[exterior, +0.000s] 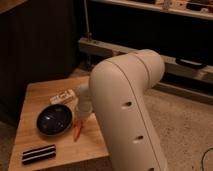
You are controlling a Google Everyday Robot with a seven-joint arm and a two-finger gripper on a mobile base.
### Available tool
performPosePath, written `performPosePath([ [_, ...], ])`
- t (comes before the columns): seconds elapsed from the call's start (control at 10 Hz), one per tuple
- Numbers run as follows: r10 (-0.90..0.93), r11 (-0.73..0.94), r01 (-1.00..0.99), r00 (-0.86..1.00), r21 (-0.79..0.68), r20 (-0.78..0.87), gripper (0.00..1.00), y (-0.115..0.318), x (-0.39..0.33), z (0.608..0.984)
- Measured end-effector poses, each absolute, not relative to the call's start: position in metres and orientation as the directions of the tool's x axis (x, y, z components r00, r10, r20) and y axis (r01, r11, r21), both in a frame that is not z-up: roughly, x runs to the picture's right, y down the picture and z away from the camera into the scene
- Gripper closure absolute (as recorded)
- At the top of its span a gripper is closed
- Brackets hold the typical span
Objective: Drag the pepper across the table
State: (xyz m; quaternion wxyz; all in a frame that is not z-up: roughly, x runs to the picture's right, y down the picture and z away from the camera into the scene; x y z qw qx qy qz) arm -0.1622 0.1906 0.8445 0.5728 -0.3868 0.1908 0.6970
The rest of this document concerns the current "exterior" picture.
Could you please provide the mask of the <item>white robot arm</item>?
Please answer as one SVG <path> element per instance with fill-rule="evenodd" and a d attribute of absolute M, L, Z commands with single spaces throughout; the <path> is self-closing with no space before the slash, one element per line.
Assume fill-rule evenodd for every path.
<path fill-rule="evenodd" d="M 78 87 L 76 112 L 96 115 L 114 171 L 168 171 L 144 102 L 164 72 L 157 52 L 138 50 L 98 63 Z"/>

